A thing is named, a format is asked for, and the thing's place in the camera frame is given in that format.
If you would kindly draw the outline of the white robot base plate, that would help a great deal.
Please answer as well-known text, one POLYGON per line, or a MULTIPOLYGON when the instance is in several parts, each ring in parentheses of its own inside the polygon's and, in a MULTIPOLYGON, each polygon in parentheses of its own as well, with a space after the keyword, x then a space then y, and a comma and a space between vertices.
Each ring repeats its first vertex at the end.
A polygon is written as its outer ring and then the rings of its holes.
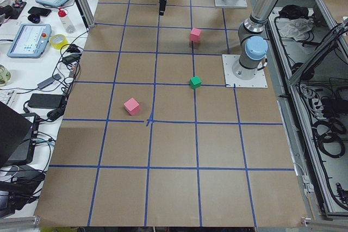
POLYGON ((260 62, 255 69, 245 69, 239 63, 240 55, 222 55, 223 71, 225 75, 226 87, 244 87, 244 88, 267 88, 267 81, 264 70, 258 70, 262 63, 260 62))

